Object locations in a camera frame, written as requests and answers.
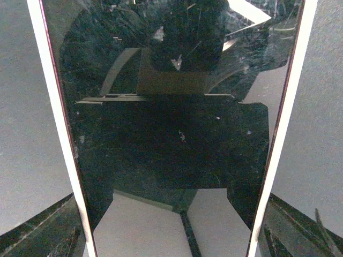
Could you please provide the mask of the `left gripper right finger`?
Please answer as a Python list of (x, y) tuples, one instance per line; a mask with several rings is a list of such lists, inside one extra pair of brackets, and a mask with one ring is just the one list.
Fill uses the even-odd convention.
[(342, 238), (271, 194), (258, 237), (261, 256), (342, 256)]

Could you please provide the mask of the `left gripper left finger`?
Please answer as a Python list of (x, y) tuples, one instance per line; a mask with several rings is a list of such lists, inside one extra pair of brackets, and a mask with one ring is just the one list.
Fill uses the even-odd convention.
[(83, 256), (86, 239), (73, 193), (1, 235), (1, 256)]

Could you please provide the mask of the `phone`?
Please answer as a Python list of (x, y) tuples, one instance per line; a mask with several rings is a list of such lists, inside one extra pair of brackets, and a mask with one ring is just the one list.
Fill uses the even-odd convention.
[(316, 1), (28, 1), (89, 256), (109, 178), (232, 189), (254, 256)]

